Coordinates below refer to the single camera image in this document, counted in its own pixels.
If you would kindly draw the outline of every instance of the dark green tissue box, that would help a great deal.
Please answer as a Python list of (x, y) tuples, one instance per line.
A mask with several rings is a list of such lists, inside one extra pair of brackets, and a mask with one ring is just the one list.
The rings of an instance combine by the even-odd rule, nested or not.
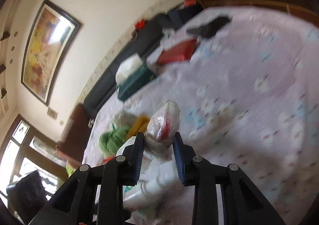
[(151, 70), (144, 64), (132, 75), (130, 75), (124, 83), (118, 86), (117, 98), (125, 102), (134, 93), (140, 90), (144, 85), (157, 77)]

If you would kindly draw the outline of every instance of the framed painting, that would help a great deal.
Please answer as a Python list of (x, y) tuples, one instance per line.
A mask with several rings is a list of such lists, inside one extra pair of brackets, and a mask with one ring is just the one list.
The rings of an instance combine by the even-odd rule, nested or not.
[(80, 23), (48, 0), (44, 0), (29, 34), (21, 83), (49, 105), (56, 74)]

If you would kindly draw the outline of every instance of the painting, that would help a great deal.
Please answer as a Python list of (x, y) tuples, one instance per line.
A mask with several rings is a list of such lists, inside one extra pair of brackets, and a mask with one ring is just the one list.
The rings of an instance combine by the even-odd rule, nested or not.
[(57, 71), (80, 23), (48, 0), (44, 0), (26, 45), (21, 83), (49, 105)]

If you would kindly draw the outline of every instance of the silver screw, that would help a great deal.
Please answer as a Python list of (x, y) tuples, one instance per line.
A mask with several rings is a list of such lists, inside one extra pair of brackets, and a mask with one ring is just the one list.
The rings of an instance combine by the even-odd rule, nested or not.
[(236, 165), (236, 164), (231, 164), (231, 165), (229, 166), (229, 169), (230, 169), (230, 170), (233, 170), (233, 171), (237, 171), (237, 170), (238, 170), (238, 165)]
[(200, 156), (194, 156), (193, 157), (193, 161), (194, 162), (200, 162), (200, 161), (202, 161), (203, 159), (202, 159), (202, 157), (200, 157)]
[(80, 171), (85, 172), (87, 170), (89, 170), (89, 166), (88, 165), (81, 165), (80, 166)]
[(116, 158), (116, 160), (117, 160), (117, 162), (123, 162), (123, 161), (125, 161), (125, 156), (118, 156)]

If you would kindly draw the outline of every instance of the bed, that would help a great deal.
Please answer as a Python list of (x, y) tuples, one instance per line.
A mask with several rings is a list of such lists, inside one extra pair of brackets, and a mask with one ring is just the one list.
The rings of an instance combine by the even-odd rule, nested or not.
[[(125, 103), (116, 93), (109, 98), (97, 114), (83, 164), (102, 164), (98, 139), (119, 110), (152, 116), (176, 101), (184, 143), (211, 163), (238, 164), (284, 221), (298, 224), (319, 186), (319, 30), (275, 10), (208, 8), (162, 41), (147, 63), (191, 38), (186, 29), (218, 15), (229, 15), (231, 23), (212, 39), (198, 39), (190, 61), (159, 67), (159, 77)], [(150, 223), (191, 224), (193, 193), (192, 187), (174, 190)]]

